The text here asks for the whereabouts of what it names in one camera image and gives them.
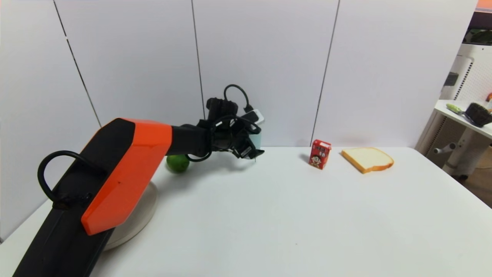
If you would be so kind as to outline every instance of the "panel seam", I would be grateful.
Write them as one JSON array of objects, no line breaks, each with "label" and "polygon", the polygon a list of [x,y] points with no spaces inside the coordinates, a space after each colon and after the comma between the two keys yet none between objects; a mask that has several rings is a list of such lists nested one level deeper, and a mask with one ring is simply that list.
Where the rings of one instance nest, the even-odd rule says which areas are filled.
[{"label": "panel seam", "polygon": [[77,72],[79,73],[79,77],[80,77],[80,80],[82,81],[82,85],[84,86],[84,90],[86,91],[86,95],[87,95],[87,98],[89,99],[89,103],[91,103],[92,111],[94,112],[94,115],[95,115],[95,118],[97,120],[97,123],[99,124],[99,127],[102,127],[101,121],[99,120],[99,117],[97,116],[97,113],[95,111],[94,104],[92,103],[91,96],[89,95],[89,92],[87,91],[86,84],[84,82],[84,79],[82,78],[82,74],[80,73],[80,69],[79,69],[79,66],[77,64],[77,61],[75,60],[75,56],[73,55],[72,47],[70,46],[70,42],[68,41],[68,37],[66,36],[65,27],[63,26],[63,22],[61,21],[62,18],[60,17],[60,13],[58,12],[58,7],[57,7],[57,3],[55,2],[55,0],[53,0],[53,4],[55,5],[55,10],[57,11],[58,19],[60,21],[60,25],[61,25],[61,29],[63,30],[63,34],[65,35],[66,43],[68,44],[68,48],[70,49],[70,53],[72,54],[73,62],[75,63],[75,67],[77,68]]},{"label": "panel seam", "polygon": [[191,15],[193,16],[193,29],[195,31],[196,59],[198,61],[198,77],[200,79],[200,92],[202,94],[203,119],[205,119],[205,101],[203,98],[202,72],[200,68],[200,56],[198,55],[198,38],[196,36],[195,9],[193,7],[193,0],[191,0]]},{"label": "panel seam", "polygon": [[328,68],[328,62],[330,60],[330,54],[331,54],[331,51],[332,51],[333,37],[335,36],[335,27],[337,26],[338,10],[340,9],[340,1],[341,0],[338,0],[337,12],[335,13],[335,21],[333,22],[332,37],[330,39],[330,47],[328,48],[328,56],[326,58],[326,65],[325,65],[325,72],[323,74],[323,81],[321,82],[321,91],[319,92],[318,107],[316,108],[316,116],[314,118],[314,126],[312,128],[311,140],[309,141],[309,146],[310,147],[311,147],[311,144],[312,144],[312,140],[314,138],[314,130],[316,129],[316,121],[318,120],[319,105],[321,103],[321,95],[323,94],[323,87],[325,85],[326,70]]}]

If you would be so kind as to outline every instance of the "cartoon figure on box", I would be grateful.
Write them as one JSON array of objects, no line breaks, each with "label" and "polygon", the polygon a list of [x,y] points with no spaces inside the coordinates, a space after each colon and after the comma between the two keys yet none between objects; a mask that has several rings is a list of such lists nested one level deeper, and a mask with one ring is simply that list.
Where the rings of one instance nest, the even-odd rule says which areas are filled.
[{"label": "cartoon figure on box", "polygon": [[309,164],[316,168],[319,168],[319,164],[321,164],[321,158],[318,156],[313,156]]}]

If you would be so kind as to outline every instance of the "white shelf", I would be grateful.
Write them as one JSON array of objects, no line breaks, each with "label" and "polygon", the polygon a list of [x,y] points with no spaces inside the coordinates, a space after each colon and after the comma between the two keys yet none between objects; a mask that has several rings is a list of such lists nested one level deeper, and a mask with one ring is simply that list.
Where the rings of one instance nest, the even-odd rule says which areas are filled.
[{"label": "white shelf", "polygon": [[453,104],[457,107],[459,107],[461,110],[465,111],[466,108],[470,105],[470,103],[476,102],[478,104],[484,105],[485,102],[480,102],[480,101],[455,101],[455,100],[438,100],[434,110],[441,113],[442,115],[462,124],[465,125],[467,128],[470,128],[490,139],[492,139],[492,123],[487,124],[482,128],[479,128],[477,126],[472,125],[470,122],[468,122],[463,116],[457,115],[450,111],[448,108],[446,108],[446,104]]}]

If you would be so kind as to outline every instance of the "floor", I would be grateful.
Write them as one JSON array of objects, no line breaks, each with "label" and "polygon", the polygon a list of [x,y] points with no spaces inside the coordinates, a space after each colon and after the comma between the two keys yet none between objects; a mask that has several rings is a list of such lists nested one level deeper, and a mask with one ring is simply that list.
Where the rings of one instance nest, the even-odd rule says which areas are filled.
[{"label": "floor", "polygon": [[483,155],[463,186],[492,208],[492,147]]}]

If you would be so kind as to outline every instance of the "brush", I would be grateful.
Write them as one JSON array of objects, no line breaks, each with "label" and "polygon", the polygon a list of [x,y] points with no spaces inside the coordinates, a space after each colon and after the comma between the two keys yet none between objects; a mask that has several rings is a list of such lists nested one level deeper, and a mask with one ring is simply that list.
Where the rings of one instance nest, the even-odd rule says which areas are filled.
[{"label": "brush", "polygon": [[446,104],[446,108],[457,115],[464,116],[472,125],[480,128],[486,124],[492,123],[492,114],[490,114],[485,107],[477,103],[471,103],[466,111],[462,111],[453,104]]}]

